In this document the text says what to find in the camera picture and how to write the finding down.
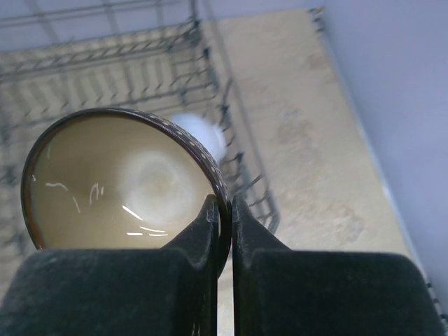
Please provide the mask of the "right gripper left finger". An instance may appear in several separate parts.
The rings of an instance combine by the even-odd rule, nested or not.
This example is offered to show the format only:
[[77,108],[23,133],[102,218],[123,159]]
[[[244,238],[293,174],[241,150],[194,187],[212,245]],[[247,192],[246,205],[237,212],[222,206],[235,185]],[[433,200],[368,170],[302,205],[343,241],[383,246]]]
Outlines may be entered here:
[[18,268],[2,335],[215,335],[218,205],[159,249],[46,249]]

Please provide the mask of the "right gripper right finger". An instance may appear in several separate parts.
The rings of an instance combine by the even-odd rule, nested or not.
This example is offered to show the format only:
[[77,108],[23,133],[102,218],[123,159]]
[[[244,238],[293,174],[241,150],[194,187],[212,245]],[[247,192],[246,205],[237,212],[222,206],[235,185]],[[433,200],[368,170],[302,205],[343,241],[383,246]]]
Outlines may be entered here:
[[417,266],[396,253],[296,251],[232,202],[236,335],[443,335]]

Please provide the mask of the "brown rimmed cream bowl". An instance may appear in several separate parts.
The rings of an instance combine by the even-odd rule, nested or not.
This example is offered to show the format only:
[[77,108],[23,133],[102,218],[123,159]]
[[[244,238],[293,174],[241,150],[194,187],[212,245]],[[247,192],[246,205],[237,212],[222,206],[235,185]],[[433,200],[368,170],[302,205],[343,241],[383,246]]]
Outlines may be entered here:
[[24,161],[24,223],[37,249],[156,249],[211,195],[222,272],[232,207],[220,163],[169,117],[116,107],[71,113],[35,140]]

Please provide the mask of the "white ceramic bowl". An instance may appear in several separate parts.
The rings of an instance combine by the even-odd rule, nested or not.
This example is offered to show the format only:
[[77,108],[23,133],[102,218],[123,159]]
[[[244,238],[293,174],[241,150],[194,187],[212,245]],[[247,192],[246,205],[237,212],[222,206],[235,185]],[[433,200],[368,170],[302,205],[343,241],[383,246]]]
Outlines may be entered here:
[[193,112],[176,113],[169,120],[195,137],[219,164],[226,154],[223,130],[218,124]]

